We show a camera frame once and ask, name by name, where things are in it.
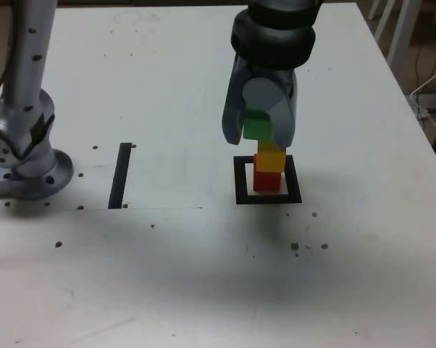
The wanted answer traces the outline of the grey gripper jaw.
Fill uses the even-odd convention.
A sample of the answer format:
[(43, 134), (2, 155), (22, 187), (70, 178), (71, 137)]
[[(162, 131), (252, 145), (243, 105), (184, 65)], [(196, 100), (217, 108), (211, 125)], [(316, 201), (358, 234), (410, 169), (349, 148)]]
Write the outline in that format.
[(240, 143), (243, 132), (243, 110), (246, 108), (243, 87), (250, 78), (247, 65), (247, 61), (235, 55), (222, 113), (222, 132), (226, 141), (233, 145)]
[(269, 115), (272, 140), (278, 148), (290, 147), (295, 135), (296, 78), (290, 79), (289, 86), (268, 78), (252, 78), (244, 85), (242, 95), (247, 104)]

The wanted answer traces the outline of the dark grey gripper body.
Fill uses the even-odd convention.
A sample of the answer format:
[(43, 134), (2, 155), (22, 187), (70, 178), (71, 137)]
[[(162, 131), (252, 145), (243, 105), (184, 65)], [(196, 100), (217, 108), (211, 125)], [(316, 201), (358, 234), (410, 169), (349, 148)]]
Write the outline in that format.
[(251, 78), (245, 84), (245, 102), (261, 109), (276, 106), (295, 109), (297, 80), (294, 70), (271, 70), (254, 66)]

